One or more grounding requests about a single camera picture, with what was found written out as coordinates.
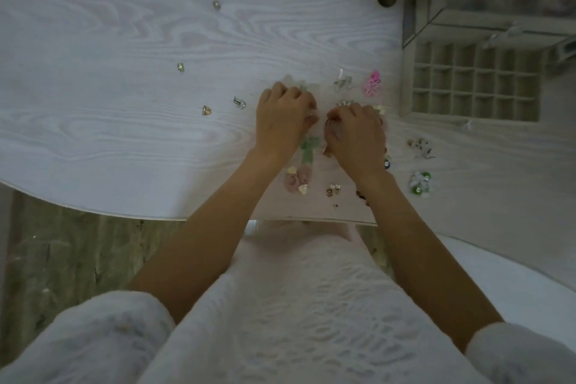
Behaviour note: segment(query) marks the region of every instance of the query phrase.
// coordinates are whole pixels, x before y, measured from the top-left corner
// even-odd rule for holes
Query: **forearm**
[[[428,228],[394,177],[359,185],[385,237],[399,286],[464,351],[472,336],[502,317]]]
[[[276,174],[273,164],[251,151],[144,265],[129,288],[151,293],[180,322],[227,270],[256,204]]]

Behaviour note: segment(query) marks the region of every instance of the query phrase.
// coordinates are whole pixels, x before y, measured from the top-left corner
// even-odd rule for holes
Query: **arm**
[[[227,270],[244,228],[268,185],[318,118],[309,92],[277,82],[256,110],[256,145],[238,170],[144,265],[129,289],[152,294],[176,323]]]
[[[353,104],[328,118],[339,125],[326,126],[326,141],[368,200],[398,285],[463,352],[478,330],[502,317],[385,170],[386,138],[374,109]]]

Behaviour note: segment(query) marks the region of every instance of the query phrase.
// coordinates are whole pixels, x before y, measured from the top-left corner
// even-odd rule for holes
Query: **person's right arm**
[[[328,146],[370,204],[396,282],[464,352],[478,330],[502,317],[384,168],[386,138],[374,109],[338,107],[328,119]]]

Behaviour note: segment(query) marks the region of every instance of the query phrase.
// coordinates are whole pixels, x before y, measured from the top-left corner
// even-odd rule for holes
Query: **hand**
[[[386,135],[380,116],[371,106],[353,103],[330,110],[324,138],[356,185],[384,175]]]
[[[318,121],[318,116],[311,114],[313,109],[316,100],[308,91],[286,88],[281,82],[264,90],[256,109],[254,150],[278,169],[284,167]]]

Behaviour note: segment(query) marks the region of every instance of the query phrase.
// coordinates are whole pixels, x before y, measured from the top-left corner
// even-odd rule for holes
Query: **person's left arm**
[[[256,145],[238,170],[144,265],[128,288],[152,294],[178,324],[227,270],[256,204],[317,121],[309,92],[277,82],[256,110]]]

